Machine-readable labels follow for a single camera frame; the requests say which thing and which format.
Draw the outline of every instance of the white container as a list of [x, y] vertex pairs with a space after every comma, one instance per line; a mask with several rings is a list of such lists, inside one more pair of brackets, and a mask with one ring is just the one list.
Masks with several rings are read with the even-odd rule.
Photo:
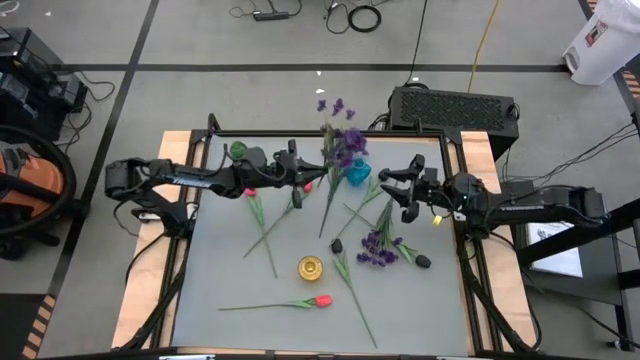
[[600, 85], [640, 53], [640, 0], [600, 0], [562, 57], [581, 85]]

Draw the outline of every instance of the concrete floor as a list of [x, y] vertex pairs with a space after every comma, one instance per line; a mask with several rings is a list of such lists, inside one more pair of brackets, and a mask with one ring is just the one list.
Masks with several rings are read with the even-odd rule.
[[[259, 8], [266, 1], [255, 0]], [[293, 0], [276, 7], [295, 9]], [[127, 64], [156, 0], [24, 0], [18, 11], [2, 18], [2, 26], [29, 26], [65, 63]], [[395, 0], [380, 6], [383, 22], [370, 34], [349, 31], [332, 35], [325, 29], [320, 1], [303, 0], [299, 16], [288, 21], [256, 23], [234, 19], [233, 6], [251, 9], [249, 1], [160, 0], [139, 58], [141, 64], [410, 64], [422, 3]], [[417, 56], [420, 64], [471, 64], [491, 12], [492, 0], [431, 0]], [[331, 25], [344, 26], [342, 15]], [[586, 22], [577, 0], [503, 0], [479, 59], [480, 64], [556, 65], [560, 54]], [[406, 71], [114, 71], [87, 72], [92, 80], [124, 81], [122, 108], [114, 94], [89, 102], [93, 122], [70, 156], [84, 188], [110, 117], [118, 119], [106, 156], [110, 161], [157, 154], [166, 130], [205, 126], [214, 112], [224, 129], [316, 129], [322, 122], [314, 106], [319, 96], [342, 97], [357, 111], [355, 125], [366, 127], [386, 111], [393, 88]], [[520, 104], [520, 139], [509, 173], [546, 173], [557, 164], [604, 139], [630, 119], [613, 80], [582, 87], [563, 73], [478, 73], [473, 92], [512, 96]], [[417, 72], [433, 89], [465, 91], [467, 72]], [[106, 88], [95, 87], [97, 93]], [[636, 185], [640, 143], [629, 139], [597, 158], [569, 168], [554, 183], [595, 186], [610, 207], [640, 197]], [[124, 272], [134, 241], [111, 217], [115, 203], [97, 181], [92, 212], [73, 253], [40, 356], [107, 351], [124, 291]], [[137, 224], [123, 215], [130, 228]], [[68, 224], [61, 224], [64, 234]], [[632, 242], [628, 233], [621, 238]], [[0, 293], [45, 293], [62, 246], [35, 248], [15, 263], [0, 262]], [[639, 266], [635, 249], [620, 247], [625, 269]], [[628, 292], [640, 303], [640, 292]], [[613, 337], [565, 304], [560, 297], [530, 294], [543, 329], [542, 349], [553, 355], [627, 359], [634, 355], [606, 349]], [[615, 327], [611, 306], [584, 302], [594, 315]], [[632, 310], [636, 341], [640, 312]]]

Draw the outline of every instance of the metal stand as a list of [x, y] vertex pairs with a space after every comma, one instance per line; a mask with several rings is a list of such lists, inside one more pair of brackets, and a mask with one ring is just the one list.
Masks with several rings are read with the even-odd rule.
[[[635, 242], [637, 245], [640, 245], [640, 221], [638, 219], [640, 219], [640, 199], [636, 199], [610, 211], [608, 213], [608, 219], [597, 228], [586, 229], [573, 227], [533, 245], [520, 248], [518, 250], [518, 261], [520, 262], [520, 266], [525, 267], [534, 261], [561, 253], [565, 250], [587, 245], [598, 239], [601, 239], [601, 241], [613, 241], [613, 256], [616, 258], [617, 273], [614, 272], [611, 274], [611, 278], [607, 277], [604, 280], [610, 285], [613, 284], [615, 289], [620, 291], [619, 301], [611, 304], [615, 307], [618, 332], [627, 338], [631, 338], [632, 333], [629, 321], [629, 310], [626, 295], [623, 290], [640, 287], [640, 269], [622, 271], [617, 240], [605, 238], [611, 237], [611, 235], [614, 235], [619, 231], [633, 227]], [[638, 258], [640, 258], [640, 249], [638, 250]], [[578, 297], [584, 297], [584, 295], [578, 294], [578, 292], [580, 292], [579, 288], [584, 288], [584, 286], [574, 286], [574, 284], [586, 281], [588, 280], [567, 277], [566, 279], [557, 279], [556, 283], [563, 282], [567, 285], [565, 290], [561, 292]], [[633, 346], [622, 340], [620, 341], [620, 348], [624, 351], [634, 351]]]

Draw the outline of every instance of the yellow cable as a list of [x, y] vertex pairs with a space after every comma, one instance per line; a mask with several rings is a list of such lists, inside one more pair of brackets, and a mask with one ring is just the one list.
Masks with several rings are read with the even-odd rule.
[[493, 11], [491, 11], [489, 22], [487, 23], [487, 27], [484, 28], [484, 34], [482, 34], [482, 39], [480, 39], [480, 45], [478, 45], [478, 50], [476, 51], [476, 58], [473, 60], [473, 67], [471, 68], [471, 77], [469, 78], [469, 86], [467, 87], [467, 94], [471, 92], [471, 84], [473, 83], [473, 75], [476, 74], [476, 66], [478, 66], [478, 58], [480, 57], [480, 50], [482, 50], [482, 45], [484, 45], [484, 39], [487, 37], [487, 33], [489, 33], [489, 28], [491, 27], [491, 23], [493, 22], [493, 16], [496, 14], [496, 10], [498, 10], [498, 5], [500, 5], [500, 0], [496, 0], [496, 2], [493, 4]]

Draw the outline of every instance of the gray table surface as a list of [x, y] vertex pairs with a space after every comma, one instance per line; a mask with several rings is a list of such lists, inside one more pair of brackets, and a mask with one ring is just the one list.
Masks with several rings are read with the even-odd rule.
[[[214, 138], [209, 168], [220, 162], [222, 144], [241, 140], [261, 146], [268, 157], [286, 146], [285, 138]], [[298, 153], [310, 163], [322, 162], [319, 138], [297, 139]], [[439, 169], [442, 158], [437, 142], [370, 140], [368, 158], [375, 176], [382, 168], [404, 168], [416, 153], [426, 166]], [[324, 229], [318, 238], [328, 183], [314, 189], [303, 209], [294, 210], [269, 235], [278, 278], [273, 275], [264, 245], [246, 259], [242, 256], [261, 235], [245, 198], [229, 200], [205, 192], [187, 260], [173, 335], [173, 346], [206, 346], [242, 349], [273, 349], [331, 353], [401, 353], [465, 356], [464, 307], [458, 284], [451, 224], [433, 227], [433, 216], [422, 206], [412, 224], [400, 221], [394, 205], [395, 234], [428, 256], [433, 265], [420, 269], [404, 259], [385, 269], [357, 264], [362, 252], [360, 239], [368, 226], [354, 221], [341, 236], [348, 254], [351, 277], [378, 348], [370, 341], [349, 289], [332, 265], [330, 240], [349, 217], [343, 202], [356, 208], [366, 193], [366, 182], [352, 187], [340, 185]], [[290, 199], [290, 188], [259, 189], [267, 226], [282, 213]], [[388, 196], [369, 203], [363, 216], [375, 222]], [[297, 273], [299, 260], [319, 257], [324, 264], [320, 280], [307, 282]], [[306, 299], [330, 294], [334, 303], [325, 309], [264, 308], [218, 311], [220, 307], [243, 306]]]

